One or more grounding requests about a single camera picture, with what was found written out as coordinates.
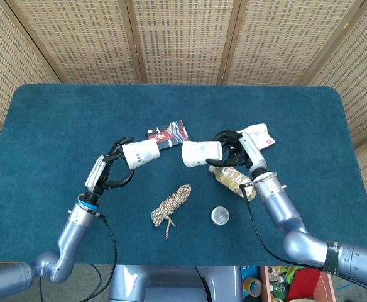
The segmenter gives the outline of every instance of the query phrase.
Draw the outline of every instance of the robotic hand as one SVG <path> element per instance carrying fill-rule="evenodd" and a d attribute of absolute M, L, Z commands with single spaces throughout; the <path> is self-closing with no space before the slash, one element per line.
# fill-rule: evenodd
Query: robotic hand
<path fill-rule="evenodd" d="M 252 184 L 267 213 L 274 225 L 285 234 L 283 249 L 294 262 L 335 274 L 367 288 L 367 249 L 339 242 L 325 242 L 312 236 L 285 192 L 285 186 L 280 184 L 275 172 L 267 170 L 264 157 L 247 133 L 224 130 L 213 140 L 222 142 L 223 151 L 230 150 L 228 159 L 208 159 L 207 163 L 215 167 L 245 165 L 249 169 Z M 247 205 L 253 220 L 249 203 Z M 261 244 L 277 257 L 262 241 Z"/>
<path fill-rule="evenodd" d="M 98 212 L 98 198 L 105 189 L 125 186 L 133 177 L 134 170 L 121 181 L 108 181 L 108 174 L 115 160 L 123 159 L 125 162 L 122 145 L 130 143 L 133 138 L 123 137 L 118 140 L 106 155 L 100 156 L 92 168 L 86 182 L 86 193 L 77 198 L 74 208 L 62 230 L 58 239 L 59 254 L 45 252 L 38 256 L 33 262 L 20 263 L 15 266 L 0 269 L 0 299 L 21 291 L 26 291 L 33 284 L 35 277 L 46 277 L 51 282 L 58 284 L 66 281 L 72 272 L 77 249 L 83 239 L 84 234 L 90 226 L 93 217 L 99 217 L 108 227 L 112 235 L 114 249 L 116 253 L 116 242 L 112 230 L 109 228 L 105 216 Z M 111 282 L 109 278 L 106 285 L 96 294 L 83 301 L 97 296 Z"/>

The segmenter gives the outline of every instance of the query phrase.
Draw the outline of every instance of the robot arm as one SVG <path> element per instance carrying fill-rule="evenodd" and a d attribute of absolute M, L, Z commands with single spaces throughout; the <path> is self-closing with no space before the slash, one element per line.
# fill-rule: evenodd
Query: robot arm
<path fill-rule="evenodd" d="M 105 189 L 124 186 L 133 176 L 134 171 L 129 171 L 122 181 L 108 181 L 112 163 L 117 159 L 124 160 L 122 145 L 132 140 L 133 138 L 118 140 L 108 154 L 97 159 L 85 183 L 86 193 L 79 195 L 74 208 L 68 211 L 69 218 L 58 239 L 59 253 L 45 252 L 33 262 L 0 269 L 0 299 L 26 291 L 33 284 L 35 277 L 46 277 L 55 284 L 69 278 L 84 234 L 93 217 L 101 216 L 98 212 L 99 196 Z"/>
<path fill-rule="evenodd" d="M 214 137 L 229 146 L 229 158 L 207 160 L 210 165 L 245 165 L 253 185 L 274 225 L 284 234 L 283 249 L 293 261 L 314 266 L 329 274 L 351 279 L 367 286 L 367 249 L 339 242 L 325 242 L 311 235 L 300 214 L 277 179 L 267 170 L 261 152 L 247 133 L 224 130 Z"/>

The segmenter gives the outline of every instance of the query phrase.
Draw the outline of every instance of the white paper cup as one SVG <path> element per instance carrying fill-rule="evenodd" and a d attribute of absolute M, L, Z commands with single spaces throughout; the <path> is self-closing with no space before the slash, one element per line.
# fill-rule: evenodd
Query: white paper cup
<path fill-rule="evenodd" d="M 122 145 L 122 150 L 131 170 L 160 157 L 160 150 L 154 139 Z"/>
<path fill-rule="evenodd" d="M 220 142 L 183 142 L 182 160 L 188 168 L 205 165 L 206 159 L 222 159 Z"/>

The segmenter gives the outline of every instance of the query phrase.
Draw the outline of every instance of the blue ring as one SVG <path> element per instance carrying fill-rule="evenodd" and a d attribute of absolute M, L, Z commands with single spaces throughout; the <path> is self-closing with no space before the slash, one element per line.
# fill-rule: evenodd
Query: blue ring
<path fill-rule="evenodd" d="M 98 210 L 98 206 L 93 206 L 92 204 L 85 203 L 84 201 L 81 201 L 80 199 L 78 199 L 78 200 L 79 200 L 79 202 L 80 202 L 82 205 L 84 205 L 84 206 L 88 207 L 89 209 L 92 209 L 92 210 L 94 210 L 94 211 L 97 211 L 97 210 Z"/>

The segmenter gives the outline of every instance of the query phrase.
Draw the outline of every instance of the rope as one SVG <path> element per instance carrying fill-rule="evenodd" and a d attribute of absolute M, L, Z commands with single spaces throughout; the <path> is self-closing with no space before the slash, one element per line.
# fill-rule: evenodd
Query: rope
<path fill-rule="evenodd" d="M 160 203 L 157 209 L 151 212 L 151 220 L 153 220 L 155 227 L 160 226 L 164 219 L 168 220 L 167 229 L 165 230 L 165 241 L 169 239 L 170 225 L 175 227 L 170 215 L 186 202 L 191 190 L 192 188 L 189 184 L 184 184 L 170 197 Z"/>

